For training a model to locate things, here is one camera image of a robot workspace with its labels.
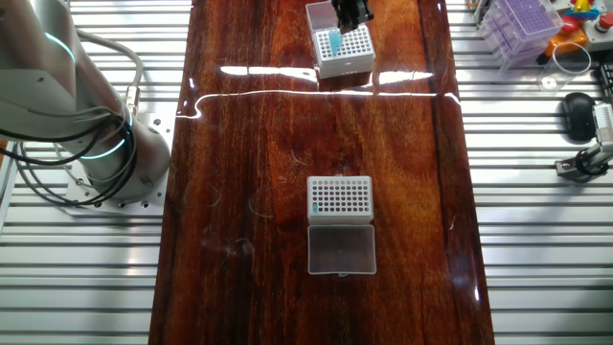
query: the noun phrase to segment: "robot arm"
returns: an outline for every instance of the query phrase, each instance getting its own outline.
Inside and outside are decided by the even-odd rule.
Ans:
[[[597,143],[580,151],[577,156],[556,161],[557,174],[572,180],[585,180],[603,175],[608,162],[613,159],[613,109],[611,104],[602,103],[593,107]]]
[[[368,7],[368,0],[332,0],[332,5],[341,34],[355,30],[358,25],[375,17]]]
[[[153,190],[170,151],[159,133],[138,121],[136,85],[125,103],[84,52],[79,35],[97,38],[77,33],[60,0],[0,0],[0,15],[0,138],[85,152],[79,161],[90,184],[100,194],[121,184],[112,196],[121,202]]]

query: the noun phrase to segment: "metal slotted platform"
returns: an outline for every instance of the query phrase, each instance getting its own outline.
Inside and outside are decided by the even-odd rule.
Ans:
[[[546,97],[534,84],[537,68],[498,75],[464,2],[448,0],[447,8],[496,343],[613,344],[613,174],[578,186],[553,170],[554,160],[583,148],[560,135],[559,101],[571,91],[600,100],[599,87],[585,76]],[[78,26],[143,57],[142,110],[172,128],[191,1],[72,3]],[[133,76],[127,58],[85,47],[123,92]],[[64,171],[39,173],[65,193]],[[146,344],[161,219],[74,219],[20,178],[9,206],[0,344]]]

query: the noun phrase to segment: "yellow object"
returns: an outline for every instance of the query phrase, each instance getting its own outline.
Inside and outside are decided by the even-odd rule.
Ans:
[[[577,0],[573,8],[573,12],[589,12],[590,10],[592,10],[592,7],[588,0]]]
[[[570,33],[570,34],[566,34],[566,33],[556,34],[554,38],[552,38],[552,40],[549,42],[549,46],[545,50],[545,55],[550,58],[554,54],[554,49],[557,47],[557,45],[560,43],[565,43],[565,42],[577,43],[578,45],[582,46],[585,44],[585,42],[587,42],[587,36],[585,35],[585,33],[583,32],[583,29],[581,28],[577,29],[575,32]],[[577,47],[570,45],[570,44],[568,45],[568,48],[570,48],[568,49],[569,52],[578,49]]]

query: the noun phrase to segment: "cable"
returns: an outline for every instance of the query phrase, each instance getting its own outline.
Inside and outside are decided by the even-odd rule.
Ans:
[[[125,128],[125,140],[128,142],[128,145],[125,146],[125,157],[127,157],[127,153],[129,152],[129,150],[131,149],[131,147],[136,147],[136,140],[133,136],[133,133],[131,131],[131,128],[129,126],[124,126]],[[23,147],[23,144],[20,145],[21,151],[22,151],[22,155],[27,157],[27,153]],[[108,199],[110,199],[111,197],[113,197],[116,193],[118,193],[127,183],[127,181],[130,179],[130,177],[132,176],[132,174],[134,173],[134,170],[136,168],[136,149],[134,149],[134,153],[133,156],[127,160],[124,160],[123,165],[128,166],[129,165],[129,170],[127,172],[125,172],[125,170],[123,169],[123,171],[125,173],[121,174],[120,178],[118,178],[114,183],[112,183],[106,190],[104,190],[103,192],[101,192],[98,196],[95,196],[89,200],[86,201],[74,201],[74,200],[69,200],[61,195],[56,194],[55,192],[53,192],[51,189],[47,188],[38,178],[38,176],[35,174],[34,170],[32,169],[32,166],[30,165],[30,163],[26,163],[26,169],[30,172],[30,174],[32,175],[32,177],[34,178],[34,180],[36,181],[36,183],[38,184],[39,187],[36,187],[28,178],[28,176],[25,174],[24,172],[24,168],[21,164],[17,163],[17,169],[19,170],[19,174],[21,175],[21,177],[23,178],[24,182],[26,183],[26,185],[28,185],[28,187],[30,187],[38,196],[42,197],[43,199],[58,205],[58,206],[89,206],[89,205],[98,205],[101,204],[104,201],[107,201]],[[41,193],[37,188],[42,188],[44,189],[49,195],[59,199],[58,200],[54,200],[46,195],[44,195],[43,193]]]
[[[138,86],[141,83],[141,79],[143,78],[143,72],[145,71],[145,66],[141,58],[136,53],[134,53],[134,51],[125,47],[123,44],[117,43],[110,39],[102,38],[100,36],[96,36],[94,34],[86,33],[83,30],[77,30],[77,34],[79,35],[79,37],[88,40],[92,43],[96,43],[106,48],[110,48],[112,50],[126,54],[136,64],[136,75],[134,76],[134,81],[130,86]]]
[[[61,152],[59,152],[59,145],[57,143],[54,143],[54,149],[56,150],[56,157],[57,159],[63,159],[64,157],[62,157]],[[85,183],[85,181],[83,181],[83,179],[79,179],[77,178],[73,172],[70,171],[70,169],[68,169],[68,167],[66,165],[61,166],[64,171],[66,173],[68,173],[68,175],[75,181],[75,183],[77,183],[78,185],[81,185],[83,187],[87,187],[87,188],[94,188],[94,186],[90,185],[89,183]]]
[[[606,163],[599,166],[599,170],[597,172],[590,172],[589,170],[587,170],[587,168],[585,168],[585,165],[583,164],[583,155],[585,153],[586,150],[584,149],[579,151],[579,153],[577,153],[577,155],[575,156],[575,166],[580,173],[583,173],[588,176],[600,176],[605,174],[609,170],[609,165]]]
[[[39,160],[39,159],[32,159],[32,158],[28,158],[26,156],[20,156],[18,154],[15,154],[14,152],[6,150],[6,149],[0,149],[0,153],[2,153],[4,155],[7,155],[8,157],[10,157],[12,159],[15,159],[15,160],[18,160],[20,162],[36,164],[36,165],[41,165],[41,166],[45,166],[45,167],[56,167],[56,166],[60,166],[60,165],[64,165],[64,164],[70,163],[70,162],[74,162],[77,159],[83,157],[85,154],[87,154],[87,152],[89,152],[92,148],[94,148],[94,146],[98,142],[98,139],[100,139],[100,136],[102,135],[102,132],[104,131],[104,129],[105,129],[105,126],[101,126],[98,129],[96,134],[94,134],[94,137],[92,138],[91,142],[87,145],[87,147],[85,147],[85,149],[83,149],[79,153],[76,153],[75,155],[73,155],[70,158],[66,158],[66,159],[62,159],[62,160],[43,161],[43,160]]]
[[[120,115],[120,114],[116,113],[115,111],[111,110],[110,108],[108,108],[106,106],[94,106],[94,107],[91,107],[91,108],[87,108],[87,109],[83,109],[83,110],[80,110],[80,111],[76,111],[74,113],[50,113],[50,112],[46,112],[46,111],[42,111],[42,110],[32,109],[32,108],[29,108],[27,106],[23,106],[23,105],[21,105],[19,103],[15,103],[15,102],[13,102],[13,101],[11,101],[9,99],[6,99],[6,98],[4,98],[2,96],[0,96],[0,101],[2,101],[4,103],[7,103],[7,104],[10,104],[12,106],[16,106],[16,107],[25,109],[27,112],[30,112],[30,113],[33,113],[33,114],[36,114],[36,115],[40,115],[40,116],[48,116],[48,117],[61,117],[61,118],[78,117],[78,116],[81,116],[81,115],[91,114],[91,113],[96,112],[96,111],[104,111],[104,112],[110,113],[111,115]]]
[[[134,157],[136,157],[136,145],[133,145],[134,149],[132,149],[132,153],[130,154],[130,158],[128,159],[128,163],[132,162],[132,159],[134,159]],[[108,177],[106,179],[103,180],[99,180],[96,179],[90,175],[87,175],[87,178],[89,178],[90,180],[94,181],[94,182],[98,182],[98,183],[106,183],[106,182],[110,182],[112,180],[114,180],[115,178],[119,177],[127,168],[127,164],[124,165],[123,168],[121,168],[118,172],[116,172],[114,175],[112,175],[111,177]]]

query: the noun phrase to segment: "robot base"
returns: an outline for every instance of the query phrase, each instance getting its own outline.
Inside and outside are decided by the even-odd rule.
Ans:
[[[87,181],[87,175],[81,164],[73,165],[72,173],[76,178]],[[73,217],[91,217],[99,213],[119,214],[122,216],[154,216],[162,217],[164,214],[164,199],[166,198],[166,184],[168,173],[164,176],[159,186],[150,194],[145,195],[140,200],[131,203],[107,200],[95,206],[67,207],[64,210]],[[78,184],[73,179],[68,184],[66,198],[71,200],[83,200],[97,196],[95,189]]]
[[[164,141],[172,149],[172,138],[174,135],[174,117],[155,113],[140,113],[139,121],[148,127],[155,128],[160,132]],[[87,181],[87,175],[79,162],[73,164],[72,173],[77,179]],[[166,198],[166,185],[168,173],[164,176],[160,184],[149,195],[145,195],[140,200],[128,204],[120,203],[116,200],[107,200],[100,207],[66,207],[66,213],[73,217],[92,217],[100,213],[116,214],[126,217],[162,217],[164,214],[164,200]],[[71,200],[85,200],[97,196],[96,190],[78,185],[70,179],[66,197]]]

